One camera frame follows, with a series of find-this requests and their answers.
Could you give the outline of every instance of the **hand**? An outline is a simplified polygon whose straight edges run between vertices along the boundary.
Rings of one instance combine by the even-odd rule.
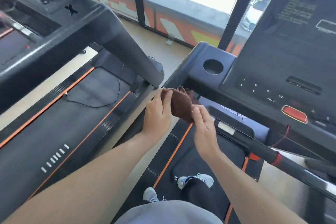
[[[194,141],[200,156],[207,160],[216,155],[219,149],[216,128],[208,110],[203,105],[192,105],[192,116],[196,125]]]
[[[142,128],[142,133],[154,144],[167,133],[171,124],[170,102],[173,92],[171,90],[167,92],[163,103],[161,93],[162,88],[157,91],[154,99],[146,105]]]

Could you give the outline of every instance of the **brown towel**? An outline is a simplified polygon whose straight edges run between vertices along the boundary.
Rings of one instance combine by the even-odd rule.
[[[184,90],[182,86],[176,89],[163,89],[161,94],[162,101],[169,90],[173,91],[171,98],[171,114],[175,117],[181,118],[188,123],[193,123],[194,120],[191,116],[191,105],[198,104],[198,100],[194,97],[193,90]]]

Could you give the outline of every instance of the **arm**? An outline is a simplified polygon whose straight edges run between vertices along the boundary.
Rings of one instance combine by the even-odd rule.
[[[117,200],[132,169],[168,131],[170,100],[161,92],[146,106],[143,130],[129,141],[94,159],[23,204],[4,224],[101,223]]]
[[[306,223],[221,152],[214,122],[204,106],[193,106],[193,117],[196,148],[216,175],[242,224]]]

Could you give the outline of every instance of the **white sneaker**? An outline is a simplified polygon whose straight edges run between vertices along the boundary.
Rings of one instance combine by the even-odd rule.
[[[186,183],[190,179],[200,179],[202,182],[204,182],[209,188],[213,185],[213,178],[210,175],[204,175],[204,174],[198,174],[198,175],[190,175],[190,176],[182,176],[177,180],[177,185],[180,189],[183,189]]]
[[[159,201],[155,189],[153,189],[152,187],[146,188],[145,192],[143,193],[142,199],[151,203]]]

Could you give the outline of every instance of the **car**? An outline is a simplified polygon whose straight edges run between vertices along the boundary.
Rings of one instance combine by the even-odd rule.
[[[248,9],[243,22],[242,27],[247,31],[252,31],[257,24],[259,18],[266,10],[268,3],[271,0],[252,0],[250,8]]]

